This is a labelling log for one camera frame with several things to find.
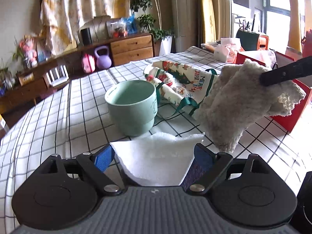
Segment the pink plush doll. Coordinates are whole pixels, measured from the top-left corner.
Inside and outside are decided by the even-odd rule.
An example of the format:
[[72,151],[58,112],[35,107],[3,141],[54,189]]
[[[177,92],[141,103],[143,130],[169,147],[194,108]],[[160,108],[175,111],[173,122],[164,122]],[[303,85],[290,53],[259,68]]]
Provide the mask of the pink plush doll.
[[34,47],[34,38],[25,35],[19,42],[19,48],[23,54],[23,66],[25,69],[34,68],[38,65],[37,52]]

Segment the black speaker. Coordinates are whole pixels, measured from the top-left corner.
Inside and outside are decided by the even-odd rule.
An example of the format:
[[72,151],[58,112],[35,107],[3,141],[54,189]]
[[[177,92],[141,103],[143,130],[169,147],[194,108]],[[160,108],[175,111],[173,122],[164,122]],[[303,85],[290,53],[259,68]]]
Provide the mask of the black speaker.
[[91,45],[93,43],[92,38],[91,38],[90,28],[81,29],[80,35],[81,35],[82,43],[84,46]]

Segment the wooden tv cabinet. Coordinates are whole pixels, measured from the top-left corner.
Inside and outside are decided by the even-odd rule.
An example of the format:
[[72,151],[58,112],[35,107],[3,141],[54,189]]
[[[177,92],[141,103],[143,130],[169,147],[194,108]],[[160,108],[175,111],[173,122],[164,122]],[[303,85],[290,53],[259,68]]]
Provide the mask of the wooden tv cabinet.
[[31,100],[36,101],[36,98],[60,87],[70,78],[154,55],[153,36],[149,33],[131,34],[75,48],[18,73],[20,85],[1,96],[1,114]]

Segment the mint green ceramic bowl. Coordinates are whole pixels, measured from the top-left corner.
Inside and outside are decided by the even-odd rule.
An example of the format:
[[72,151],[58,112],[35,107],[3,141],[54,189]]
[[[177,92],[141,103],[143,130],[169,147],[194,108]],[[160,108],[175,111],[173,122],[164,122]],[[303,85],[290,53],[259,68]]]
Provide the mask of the mint green ceramic bowl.
[[105,94],[109,114],[126,136],[140,136],[150,130],[158,112],[156,88],[143,80],[130,80],[109,88]]

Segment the potted green tree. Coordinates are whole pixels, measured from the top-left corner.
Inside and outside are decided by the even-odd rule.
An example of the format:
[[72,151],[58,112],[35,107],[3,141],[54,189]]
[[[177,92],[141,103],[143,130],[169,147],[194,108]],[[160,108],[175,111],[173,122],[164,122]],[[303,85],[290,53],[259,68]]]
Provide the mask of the potted green tree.
[[164,27],[161,0],[129,0],[130,10],[136,17],[140,30],[153,36],[156,56],[169,54],[172,49],[174,31]]

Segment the white router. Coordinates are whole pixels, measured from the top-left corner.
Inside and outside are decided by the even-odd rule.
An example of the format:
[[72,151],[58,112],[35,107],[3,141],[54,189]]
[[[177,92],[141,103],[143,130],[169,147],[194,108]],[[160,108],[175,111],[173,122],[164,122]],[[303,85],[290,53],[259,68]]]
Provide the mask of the white router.
[[57,66],[50,69],[46,74],[49,86],[56,87],[69,80],[69,74],[65,65]]

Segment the christmas print apron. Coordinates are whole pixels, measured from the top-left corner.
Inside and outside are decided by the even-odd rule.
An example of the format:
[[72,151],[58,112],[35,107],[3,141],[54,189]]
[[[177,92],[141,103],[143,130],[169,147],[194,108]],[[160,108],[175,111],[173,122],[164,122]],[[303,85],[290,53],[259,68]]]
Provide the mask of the christmas print apron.
[[218,79],[215,69],[200,70],[186,64],[159,61],[146,66],[146,81],[156,88],[157,102],[167,100],[175,106],[175,112],[184,110],[192,116],[210,94]]

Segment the purple kettlebell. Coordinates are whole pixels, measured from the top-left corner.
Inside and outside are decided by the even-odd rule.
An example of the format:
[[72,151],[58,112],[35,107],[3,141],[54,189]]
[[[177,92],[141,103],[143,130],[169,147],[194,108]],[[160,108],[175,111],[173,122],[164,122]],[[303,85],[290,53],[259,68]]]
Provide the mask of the purple kettlebell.
[[[99,55],[99,51],[106,51],[106,54]],[[112,66],[111,58],[109,57],[109,47],[107,46],[100,46],[94,49],[94,55],[96,57],[96,65],[98,69],[105,70],[109,69]]]

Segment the orange small container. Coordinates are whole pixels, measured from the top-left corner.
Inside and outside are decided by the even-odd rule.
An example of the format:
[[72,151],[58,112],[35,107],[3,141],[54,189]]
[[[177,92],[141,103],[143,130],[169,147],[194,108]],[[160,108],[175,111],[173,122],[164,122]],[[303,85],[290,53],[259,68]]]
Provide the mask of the orange small container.
[[265,34],[260,34],[258,37],[257,50],[268,50],[269,37]]

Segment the giraffe figure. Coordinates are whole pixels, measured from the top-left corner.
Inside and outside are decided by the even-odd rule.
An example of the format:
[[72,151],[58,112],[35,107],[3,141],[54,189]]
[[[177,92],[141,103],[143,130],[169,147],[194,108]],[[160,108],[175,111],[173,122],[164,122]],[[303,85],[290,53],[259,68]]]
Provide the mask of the giraffe figure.
[[288,47],[301,52],[301,33],[299,19],[299,3],[298,0],[289,0],[290,3],[290,27]]

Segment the pink toy bag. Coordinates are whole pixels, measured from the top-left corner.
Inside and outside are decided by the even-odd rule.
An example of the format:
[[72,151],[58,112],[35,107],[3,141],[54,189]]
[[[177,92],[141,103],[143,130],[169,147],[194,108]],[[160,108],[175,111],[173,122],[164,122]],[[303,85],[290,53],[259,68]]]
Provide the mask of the pink toy bag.
[[82,55],[81,63],[84,73],[90,74],[95,71],[95,59],[92,55],[84,53]]

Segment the dark green pen holder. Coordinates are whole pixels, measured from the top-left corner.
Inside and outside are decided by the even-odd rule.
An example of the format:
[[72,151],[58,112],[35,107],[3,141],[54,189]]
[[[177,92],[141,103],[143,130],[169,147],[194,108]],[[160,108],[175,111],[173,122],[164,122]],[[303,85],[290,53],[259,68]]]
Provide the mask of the dark green pen holder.
[[236,38],[240,39],[241,47],[245,51],[256,51],[258,49],[258,39],[260,34],[238,30]]

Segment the floral draped sheet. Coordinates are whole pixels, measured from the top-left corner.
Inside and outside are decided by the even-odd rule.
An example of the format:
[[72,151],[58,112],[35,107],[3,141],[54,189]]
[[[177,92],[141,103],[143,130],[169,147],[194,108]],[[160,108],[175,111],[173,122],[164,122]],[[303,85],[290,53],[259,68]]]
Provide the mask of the floral draped sheet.
[[72,49],[74,36],[94,18],[129,16],[129,0],[42,0],[41,35],[51,54]]

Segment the yellow curtain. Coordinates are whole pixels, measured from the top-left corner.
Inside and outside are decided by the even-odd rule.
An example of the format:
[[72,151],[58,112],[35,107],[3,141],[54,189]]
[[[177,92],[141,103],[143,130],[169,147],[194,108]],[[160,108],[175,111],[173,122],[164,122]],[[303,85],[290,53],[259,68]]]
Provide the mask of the yellow curtain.
[[198,0],[198,44],[231,37],[232,0]]

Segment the cream knitted cloth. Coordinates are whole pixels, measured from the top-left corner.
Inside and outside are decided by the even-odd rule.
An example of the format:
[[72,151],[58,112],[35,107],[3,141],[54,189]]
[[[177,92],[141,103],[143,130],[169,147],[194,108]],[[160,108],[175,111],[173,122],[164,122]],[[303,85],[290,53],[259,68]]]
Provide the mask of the cream knitted cloth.
[[194,114],[219,151],[233,153],[243,132],[258,119],[289,116],[305,98],[305,91],[292,80],[262,86],[260,75],[271,70],[250,59],[222,68]]

